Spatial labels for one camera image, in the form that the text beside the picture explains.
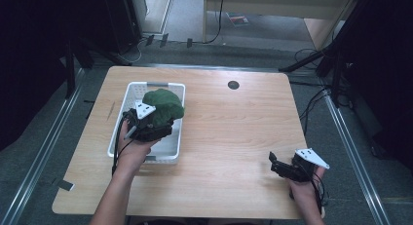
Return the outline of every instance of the black wire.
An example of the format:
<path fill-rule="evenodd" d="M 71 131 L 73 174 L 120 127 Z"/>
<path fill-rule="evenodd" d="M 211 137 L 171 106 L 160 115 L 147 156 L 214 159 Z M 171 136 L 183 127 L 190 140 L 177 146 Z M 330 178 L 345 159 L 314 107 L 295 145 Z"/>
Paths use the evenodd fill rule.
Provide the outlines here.
<path fill-rule="evenodd" d="M 324 195 L 325 195 L 325 187 L 324 183 L 322 182 L 321 178 L 314 172 L 314 175 L 319 179 L 319 183 L 321 184 L 322 192 L 324 192 L 321 196 L 321 203 L 324 201 Z"/>
<path fill-rule="evenodd" d="M 320 196 L 319 196 L 319 188 L 318 188 L 318 187 L 316 186 L 316 184 L 314 183 L 314 179 L 312 178 L 312 176 L 307 173 L 306 169 L 304 169 L 304 167 L 303 167 L 302 165 L 300 165 L 299 163 L 295 163 L 295 164 L 298 165 L 298 167 L 300 167 L 301 170 L 303 170 L 303 171 L 307 174 L 307 176 L 309 177 L 310 182 L 311 182 L 311 184 L 313 185 L 314 192 L 315 192 L 315 194 L 316 194 L 316 201 L 317 201 L 317 206 L 319 207 L 319 214 L 322 214 L 322 210 L 321 210 L 321 198 L 320 198 Z"/>
<path fill-rule="evenodd" d="M 297 61 L 297 62 L 299 61 L 298 58 L 297 58 L 297 56 L 298 56 L 298 54 L 300 54 L 300 53 L 302 53 L 302 52 L 304 52 L 304 51 L 312 51 L 312 52 L 309 54 L 309 56 L 311 56 L 312 54 L 315 54 L 315 53 L 317 52 L 316 50 L 314 50 L 314 49 L 309 49 L 309 48 L 301 49 L 300 51 L 298 51 L 298 52 L 296 52 L 296 53 L 294 54 L 294 59 L 295 59 L 295 61 Z M 304 68 L 307 68 L 307 69 L 312 69 L 312 70 L 317 69 L 317 67 L 318 67 L 317 64 L 315 64 L 313 61 L 311 62 L 311 64 L 314 65 L 315 67 L 308 67 L 308 66 L 306 66 L 306 65 L 304 65 L 303 67 L 304 67 Z"/>
<path fill-rule="evenodd" d="M 116 131 L 115 148 L 114 148 L 114 150 L 113 150 L 112 175 L 113 175 L 113 173 L 115 173 L 116 167 L 118 166 L 118 160 L 119 160 L 119 157 L 121 156 L 122 152 L 123 152 L 123 151 L 134 141 L 134 139 L 137 137 L 137 133 L 136 133 L 136 134 L 131 138 L 131 141 L 130 141 L 128 144 L 126 144 L 126 145 L 122 148 L 122 150 L 118 153 L 118 149 L 119 149 L 119 146 L 118 146 L 118 145 L 119 145 L 119 135 L 121 134 L 122 124 L 124 123 L 125 120 L 127 120 L 126 117 L 128 116 L 128 114 L 131 115 L 131 113 L 127 113 L 127 114 L 124 114 L 124 115 L 123 115 L 121 121 L 120 121 L 119 124 L 118 124 L 118 129 L 117 129 L 117 131 Z M 138 124 L 137 119 L 136 119 L 133 115 L 131 115 L 131 116 L 134 118 L 134 123 L 137 125 L 137 124 Z"/>
<path fill-rule="evenodd" d="M 313 84 L 313 83 L 307 83 L 307 82 L 295 82 L 295 81 L 289 81 L 290 84 L 292 85 L 298 85 L 298 86 L 312 86 L 312 87 L 325 87 L 325 88 L 331 88 L 330 85 L 323 85 L 323 84 Z"/>
<path fill-rule="evenodd" d="M 303 130 L 304 135 L 306 135 L 306 133 L 307 133 L 308 118 L 309 118 L 309 113 L 310 113 L 310 111 L 313 110 L 313 108 L 315 107 L 315 105 L 316 105 L 316 103 L 317 103 L 318 101 L 320 101 L 323 97 L 329 95 L 329 94 L 324 94 L 323 96 L 317 98 L 317 96 L 318 96 L 320 93 L 322 93 L 323 91 L 325 91 L 325 90 L 328 90 L 328 88 L 322 88 L 322 90 L 320 90 L 319 92 L 317 92 L 316 95 L 314 95 L 314 96 L 310 99 L 309 103 L 307 104 L 307 108 L 306 108 L 306 109 L 303 111 L 303 113 L 300 115 L 300 120 L 302 120 L 303 118 L 306 118 L 306 119 L 304 120 L 304 130 Z"/>
<path fill-rule="evenodd" d="M 221 6 L 219 8 L 218 32 L 216 33 L 215 37 L 212 40 L 209 40 L 207 42 L 192 42 L 192 44 L 203 44 L 204 45 L 204 44 L 212 43 L 216 40 L 222 28 L 222 7 L 223 5 L 224 5 L 224 0 L 221 0 Z M 154 39 L 154 41 L 165 42 L 164 40 L 160 40 L 160 39 Z M 187 44 L 187 42 L 181 42 L 181 41 L 167 41 L 167 43 Z"/>

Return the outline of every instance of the hand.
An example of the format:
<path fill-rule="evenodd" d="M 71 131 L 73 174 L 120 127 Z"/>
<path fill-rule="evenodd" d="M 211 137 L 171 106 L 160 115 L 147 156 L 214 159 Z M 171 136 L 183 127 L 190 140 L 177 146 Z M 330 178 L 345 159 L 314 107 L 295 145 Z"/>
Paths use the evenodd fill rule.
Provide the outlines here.
<path fill-rule="evenodd" d="M 124 139 L 127 132 L 128 122 L 124 121 L 119 134 L 118 152 L 120 153 L 120 156 L 118 157 L 118 167 L 116 171 L 122 170 L 126 173 L 135 175 L 145 161 L 146 155 L 151 152 L 151 147 L 159 140 L 154 140 L 151 142 L 140 142 L 137 140 L 131 141 L 130 138 Z"/>
<path fill-rule="evenodd" d="M 317 167 L 314 176 L 314 182 L 318 186 L 318 182 L 322 179 L 325 173 L 325 168 Z M 319 206 L 316 201 L 316 192 L 313 184 L 309 182 L 296 182 L 291 179 L 286 179 L 294 196 L 294 201 L 298 206 L 301 214 L 306 221 L 306 224 L 324 224 L 321 215 L 319 214 Z"/>

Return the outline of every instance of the cable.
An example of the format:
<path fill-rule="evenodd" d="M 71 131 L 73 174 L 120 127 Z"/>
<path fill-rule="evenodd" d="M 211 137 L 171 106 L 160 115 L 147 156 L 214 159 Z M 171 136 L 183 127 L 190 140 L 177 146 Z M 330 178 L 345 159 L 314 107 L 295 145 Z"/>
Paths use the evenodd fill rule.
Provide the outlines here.
<path fill-rule="evenodd" d="M 144 42 L 145 40 L 146 40 L 146 38 L 143 39 L 143 40 L 140 40 L 139 43 L 138 43 L 137 46 L 136 46 L 137 50 L 139 51 L 139 57 L 138 57 L 137 59 L 135 59 L 135 60 L 128 60 L 128 59 L 122 57 L 122 56 L 119 55 L 119 54 L 118 54 L 118 57 L 120 57 L 120 58 L 123 59 L 124 61 L 130 62 L 130 63 L 138 62 L 138 61 L 142 58 L 142 51 L 139 49 L 139 45 L 140 45 L 142 42 Z"/>
<path fill-rule="evenodd" d="M 216 33 L 215 37 L 212 40 L 209 40 L 207 42 L 194 42 L 195 44 L 209 44 L 212 43 L 213 41 L 216 40 L 216 38 L 218 37 L 219 33 L 221 32 L 221 27 L 222 27 L 222 6 L 224 5 L 224 0 L 221 0 L 221 7 L 219 8 L 219 22 L 218 22 L 218 32 Z"/>
<path fill-rule="evenodd" d="M 137 133 L 135 134 L 135 136 L 131 137 L 131 141 L 128 142 L 123 148 L 122 150 L 118 153 L 119 150 L 119 135 L 121 134 L 121 129 L 122 129 L 122 124 L 124 123 L 124 121 L 126 121 L 128 118 L 127 117 L 132 117 L 134 118 L 134 123 L 137 125 L 138 121 L 137 119 L 131 115 L 131 112 L 126 112 L 124 113 L 124 115 L 122 116 L 122 119 L 120 120 L 119 124 L 118 124 L 118 129 L 116 131 L 116 140 L 115 140 L 115 147 L 113 150 L 113 166 L 112 166 L 112 175 L 113 173 L 115 173 L 116 167 L 118 166 L 118 160 L 119 157 L 121 156 L 122 152 L 134 141 L 134 139 L 137 136 Z"/>
<path fill-rule="evenodd" d="M 317 103 L 319 100 L 321 100 L 323 97 L 329 95 L 329 94 L 324 94 L 323 96 L 321 96 L 321 97 L 319 97 L 318 99 L 316 99 L 317 96 L 318 96 L 320 93 L 324 92 L 325 90 L 328 90 L 328 88 L 322 88 L 319 92 L 317 92 L 316 95 L 314 95 L 314 96 L 310 99 L 310 101 L 309 101 L 309 103 L 308 103 L 308 105 L 307 105 L 307 108 L 306 108 L 306 109 L 303 111 L 303 113 L 300 115 L 300 120 L 302 120 L 303 118 L 306 118 L 305 121 L 304 121 L 304 130 L 303 130 L 304 135 L 306 135 L 306 133 L 307 133 L 308 118 L 309 118 L 309 113 L 310 113 L 310 111 L 313 110 L 313 108 L 315 107 L 316 103 Z"/>
<path fill-rule="evenodd" d="M 298 85 L 298 86 L 312 86 L 312 87 L 325 87 L 325 88 L 331 88 L 330 85 L 323 85 L 323 84 L 312 84 L 312 83 L 307 83 L 307 82 L 295 82 L 295 81 L 289 81 L 290 84 L 292 85 Z"/>
<path fill-rule="evenodd" d="M 321 197 L 319 195 L 319 188 L 314 183 L 314 179 L 312 178 L 312 176 L 307 173 L 306 169 L 304 169 L 304 167 L 302 165 L 300 165 L 299 163 L 297 163 L 297 162 L 295 162 L 295 164 L 298 167 L 300 167 L 301 170 L 303 170 L 307 174 L 307 176 L 309 177 L 309 180 L 310 180 L 311 184 L 313 185 L 314 192 L 316 194 L 316 202 L 317 202 L 317 206 L 319 207 L 319 214 L 322 214 L 322 209 L 321 209 L 322 200 L 321 200 Z"/>
<path fill-rule="evenodd" d="M 309 54 L 309 56 L 311 56 L 311 55 L 313 55 L 313 54 L 315 54 L 315 53 L 317 52 L 316 50 L 314 50 L 314 49 L 309 49 L 309 48 L 301 49 L 300 51 L 298 51 L 298 52 L 296 52 L 296 53 L 294 54 L 294 59 L 295 59 L 295 61 L 297 61 L 297 62 L 299 61 L 298 58 L 297 58 L 297 56 L 298 56 L 298 54 L 300 54 L 300 53 L 302 53 L 302 52 L 304 52 L 304 51 L 312 51 L 312 52 Z M 304 65 L 303 67 L 305 67 L 305 68 L 307 68 L 307 69 L 312 69 L 312 70 L 317 69 L 317 67 L 318 67 L 317 64 L 315 64 L 313 61 L 311 62 L 311 64 L 314 65 L 315 67 L 308 67 L 308 66 L 306 66 L 306 65 Z"/>

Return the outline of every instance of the power cord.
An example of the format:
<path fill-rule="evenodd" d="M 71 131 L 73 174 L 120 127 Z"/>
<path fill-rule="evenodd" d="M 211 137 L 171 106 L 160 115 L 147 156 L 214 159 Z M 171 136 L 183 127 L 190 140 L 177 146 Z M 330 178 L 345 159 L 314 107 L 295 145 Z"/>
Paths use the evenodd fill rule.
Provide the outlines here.
<path fill-rule="evenodd" d="M 118 153 L 118 151 L 119 151 L 119 135 L 121 134 L 122 124 L 124 123 L 124 121 L 126 121 L 128 119 L 134 119 L 134 123 L 136 125 L 138 125 L 138 120 L 133 116 L 133 114 L 130 111 L 124 113 L 124 115 L 122 116 L 122 119 L 120 120 L 120 122 L 118 124 L 118 129 L 116 131 L 115 147 L 114 147 L 114 150 L 113 150 L 112 175 L 115 173 L 116 167 L 118 166 L 118 160 L 119 160 L 119 157 L 121 156 L 122 152 L 134 141 L 134 138 L 136 137 L 136 135 L 131 137 L 131 141 L 128 142 L 121 149 L 121 151 Z"/>

